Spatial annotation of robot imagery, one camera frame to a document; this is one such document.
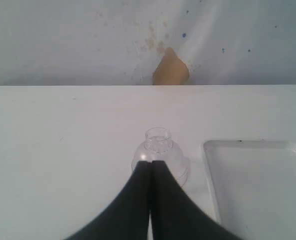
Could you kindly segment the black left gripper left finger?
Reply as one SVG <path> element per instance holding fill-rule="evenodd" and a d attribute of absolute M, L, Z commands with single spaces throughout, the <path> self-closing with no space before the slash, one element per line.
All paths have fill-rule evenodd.
<path fill-rule="evenodd" d="M 151 163 L 139 161 L 114 200 L 69 240 L 146 240 L 150 215 Z"/>

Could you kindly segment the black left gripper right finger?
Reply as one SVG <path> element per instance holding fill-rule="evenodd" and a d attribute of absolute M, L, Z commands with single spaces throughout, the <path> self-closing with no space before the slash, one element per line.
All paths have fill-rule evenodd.
<path fill-rule="evenodd" d="M 164 161 L 152 162 L 151 180 L 151 220 L 155 240 L 239 239 L 188 197 Z"/>

